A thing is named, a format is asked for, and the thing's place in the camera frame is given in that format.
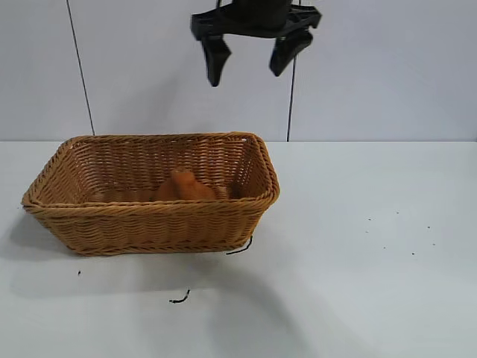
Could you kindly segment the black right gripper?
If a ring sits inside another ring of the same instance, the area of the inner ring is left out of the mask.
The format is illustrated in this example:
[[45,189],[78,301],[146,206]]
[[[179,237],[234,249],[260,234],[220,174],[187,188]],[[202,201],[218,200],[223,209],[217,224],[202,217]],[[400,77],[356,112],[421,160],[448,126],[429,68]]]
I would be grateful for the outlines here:
[[217,87],[232,54],[219,35],[276,38],[269,67],[279,77],[288,64],[311,45],[313,36],[307,29],[316,28],[320,19],[321,13],[316,7],[291,1],[232,0],[229,4],[217,1],[212,10],[193,14],[190,27],[194,38],[202,39],[207,78],[212,87]]

